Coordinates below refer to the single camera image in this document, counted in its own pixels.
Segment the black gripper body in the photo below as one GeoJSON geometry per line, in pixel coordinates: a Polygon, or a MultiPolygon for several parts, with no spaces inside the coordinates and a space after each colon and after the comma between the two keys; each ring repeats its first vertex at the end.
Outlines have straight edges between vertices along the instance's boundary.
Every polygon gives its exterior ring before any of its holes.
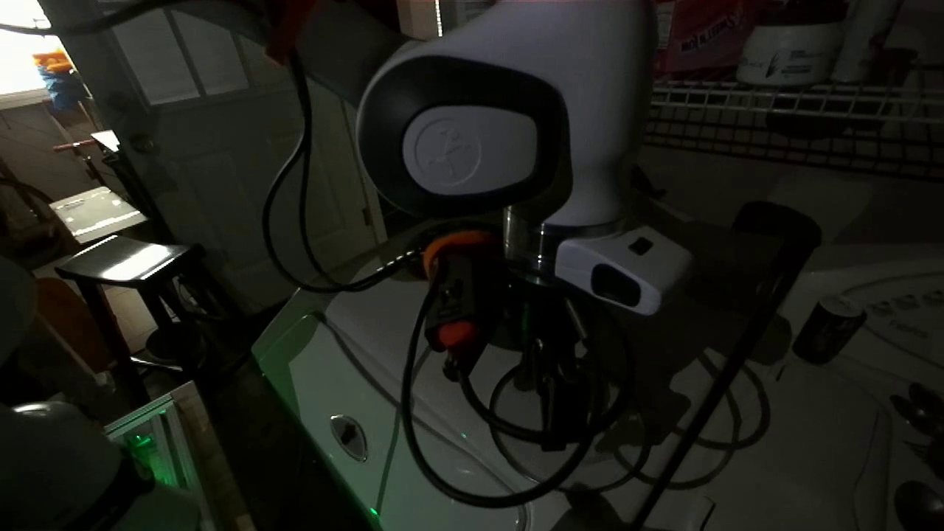
{"type": "Polygon", "coordinates": [[[589,429],[589,381],[577,360],[577,322],[568,295],[545,272],[545,242],[521,205],[500,211],[500,238],[509,273],[509,341],[519,363],[509,384],[536,397],[536,420],[503,416],[488,397],[488,420],[497,432],[564,450],[589,429]]]}

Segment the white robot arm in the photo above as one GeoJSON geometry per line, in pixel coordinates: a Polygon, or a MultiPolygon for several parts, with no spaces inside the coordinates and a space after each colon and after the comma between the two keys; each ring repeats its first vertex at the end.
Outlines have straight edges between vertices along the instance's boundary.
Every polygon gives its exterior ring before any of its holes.
{"type": "Polygon", "coordinates": [[[543,413],[517,432],[545,447],[598,426],[573,310],[651,314],[686,266],[627,211],[651,46],[651,0],[494,0],[400,44],[359,96],[381,193],[458,223],[422,251],[419,329],[466,384],[512,314],[543,413]]]}

